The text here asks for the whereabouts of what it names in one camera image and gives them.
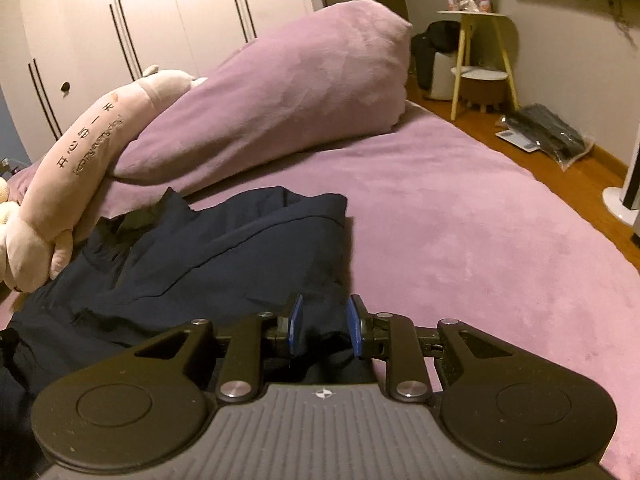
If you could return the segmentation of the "round stool under table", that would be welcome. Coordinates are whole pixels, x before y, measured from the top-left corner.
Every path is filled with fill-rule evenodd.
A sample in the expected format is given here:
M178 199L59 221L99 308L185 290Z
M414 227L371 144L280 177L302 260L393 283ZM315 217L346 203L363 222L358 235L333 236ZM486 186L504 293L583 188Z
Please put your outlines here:
M459 98L482 110L499 107L508 97L508 75L503 70L468 67L461 75Z

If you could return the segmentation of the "long pink plush toy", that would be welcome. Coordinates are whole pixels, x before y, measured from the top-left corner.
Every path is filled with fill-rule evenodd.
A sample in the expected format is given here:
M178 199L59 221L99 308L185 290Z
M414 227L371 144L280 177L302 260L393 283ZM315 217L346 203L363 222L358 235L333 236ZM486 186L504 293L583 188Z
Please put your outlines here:
M74 229L107 167L153 119L205 81L150 66L143 76L100 96L40 159L23 199L1 182L1 281L34 292L68 266Z

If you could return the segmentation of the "dark navy zip jacket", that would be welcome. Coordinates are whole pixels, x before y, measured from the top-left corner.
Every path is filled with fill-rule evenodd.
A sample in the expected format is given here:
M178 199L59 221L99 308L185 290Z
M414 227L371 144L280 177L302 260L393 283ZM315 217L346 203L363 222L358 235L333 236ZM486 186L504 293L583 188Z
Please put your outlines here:
M1 334L2 477L39 466L30 412L45 386L194 318L230 326L300 295L303 380L370 382L347 328L346 207L276 186L197 211L170 191L99 221Z

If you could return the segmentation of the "black bag on floor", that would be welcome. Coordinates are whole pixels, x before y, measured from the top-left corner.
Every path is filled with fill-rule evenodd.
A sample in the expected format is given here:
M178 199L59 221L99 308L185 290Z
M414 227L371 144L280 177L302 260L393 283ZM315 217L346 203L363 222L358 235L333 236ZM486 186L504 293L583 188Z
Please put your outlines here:
M498 120L497 125L525 138L526 145L542 151L563 171L586 156L594 145L589 136L583 136L539 103L511 110Z

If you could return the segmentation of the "black clothes by table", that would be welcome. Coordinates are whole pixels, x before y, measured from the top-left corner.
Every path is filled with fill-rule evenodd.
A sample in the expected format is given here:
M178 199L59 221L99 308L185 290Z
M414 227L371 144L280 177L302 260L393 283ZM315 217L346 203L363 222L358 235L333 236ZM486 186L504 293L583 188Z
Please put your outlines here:
M458 50L461 24L456 21L436 21L411 38L410 52L416 63L416 81L422 90L431 90L437 53L450 54Z

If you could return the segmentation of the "yellow legged side table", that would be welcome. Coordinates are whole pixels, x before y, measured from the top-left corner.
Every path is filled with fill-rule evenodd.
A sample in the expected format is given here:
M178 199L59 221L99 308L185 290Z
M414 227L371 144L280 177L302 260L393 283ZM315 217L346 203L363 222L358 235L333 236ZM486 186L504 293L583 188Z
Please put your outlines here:
M490 52L499 52L502 59L502 68L506 73L511 105L514 110L520 108L518 92L516 91L513 68L509 52L506 50L506 40L502 26L510 23L511 19L506 14L494 12L472 12L460 10L439 11L442 15L451 15L460 18L460 35L454 68L454 93L452 94L450 120L457 119L458 104L460 99L460 84L462 81L462 68L471 66L472 61L487 63Z

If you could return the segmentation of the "white wardrobe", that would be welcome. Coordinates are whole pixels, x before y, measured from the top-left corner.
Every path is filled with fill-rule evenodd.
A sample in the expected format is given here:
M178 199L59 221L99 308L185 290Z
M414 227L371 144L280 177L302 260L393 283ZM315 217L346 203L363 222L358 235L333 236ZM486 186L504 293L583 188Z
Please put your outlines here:
M108 90L151 65L203 76L321 0L1 0L1 90L37 160Z

